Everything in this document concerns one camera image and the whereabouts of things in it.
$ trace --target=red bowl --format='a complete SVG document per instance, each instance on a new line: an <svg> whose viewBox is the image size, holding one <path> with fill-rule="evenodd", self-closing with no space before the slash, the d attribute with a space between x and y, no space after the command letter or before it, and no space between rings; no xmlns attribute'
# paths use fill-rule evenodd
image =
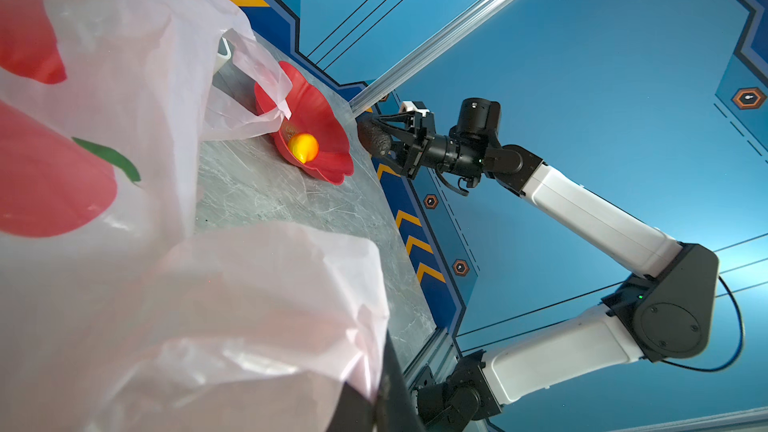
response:
<svg viewBox="0 0 768 432"><path fill-rule="evenodd" d="M280 62L280 67L288 75L293 89L286 97L291 110L291 118L284 119L280 130L272 133L277 150L285 160L314 178L340 186L345 176L355 171L350 155L350 140L336 117L330 104L322 93L308 83L301 72L288 62ZM274 101L257 83L256 114L262 115L275 108ZM296 134L312 134L319 146L317 158L302 164L288 149L288 141Z"/></svg>

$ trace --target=robotic arm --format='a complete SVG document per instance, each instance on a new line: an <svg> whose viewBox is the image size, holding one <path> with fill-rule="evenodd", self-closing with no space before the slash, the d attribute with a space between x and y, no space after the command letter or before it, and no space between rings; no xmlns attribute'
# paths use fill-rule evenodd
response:
<svg viewBox="0 0 768 432"><path fill-rule="evenodd" d="M447 136L435 131L421 102L403 102L394 116L358 125L368 151L409 178L432 168L463 196L480 178L495 179L631 272L618 290L576 318L500 350L462 358L442 384L418 391L427 430L463 430L470 420L500 414L525 394L616 364L645 358L689 358L709 339L718 258L701 245L678 242L572 182L520 146L501 146L498 102L466 99ZM456 187L444 173L459 176Z"/></svg>

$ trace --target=gray tabletop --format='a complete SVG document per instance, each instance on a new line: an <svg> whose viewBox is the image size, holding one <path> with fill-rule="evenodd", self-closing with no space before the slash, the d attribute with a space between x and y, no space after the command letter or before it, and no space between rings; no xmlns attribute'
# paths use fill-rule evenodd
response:
<svg viewBox="0 0 768 432"><path fill-rule="evenodd" d="M271 137L204 142L200 148L197 231L246 226L260 221L297 222L321 230L371 239L379 246L389 303L389 333L405 367L435 330L413 266L386 197L357 139L349 104L317 78L257 36L278 60L291 62L317 87L350 138L355 173L340 186L319 181L292 166ZM227 63L214 85L245 108L255 110L254 82Z"/></svg>

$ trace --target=yellow toy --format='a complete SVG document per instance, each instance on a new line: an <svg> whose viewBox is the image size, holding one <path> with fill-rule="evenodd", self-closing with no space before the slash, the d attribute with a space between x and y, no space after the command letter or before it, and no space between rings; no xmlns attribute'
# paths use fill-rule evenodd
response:
<svg viewBox="0 0 768 432"><path fill-rule="evenodd" d="M312 134L302 133L291 137L291 140L288 141L288 150L296 160L306 164L317 157L320 145Z"/></svg>

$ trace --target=white plastic bag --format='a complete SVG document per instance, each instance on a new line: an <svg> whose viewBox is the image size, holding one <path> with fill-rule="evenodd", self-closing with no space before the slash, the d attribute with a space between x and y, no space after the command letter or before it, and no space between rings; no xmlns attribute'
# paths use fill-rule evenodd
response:
<svg viewBox="0 0 768 432"><path fill-rule="evenodd" d="M235 140L262 136L280 129L283 117L279 107L257 116L235 99L212 86L208 94L205 124L200 140Z"/></svg>
<svg viewBox="0 0 768 432"><path fill-rule="evenodd" d="M192 237L199 138L249 119L209 100L225 32L278 104L264 120L289 114L290 81L228 0L0 0L0 430L258 430L284 411L271 390L310 406L268 430L312 430L340 380L376 389L369 242L276 225ZM266 327L291 318L320 336Z"/></svg>
<svg viewBox="0 0 768 432"><path fill-rule="evenodd" d="M342 382L375 397L388 316L367 239L278 222L196 235L8 390L0 428L323 432Z"/></svg>

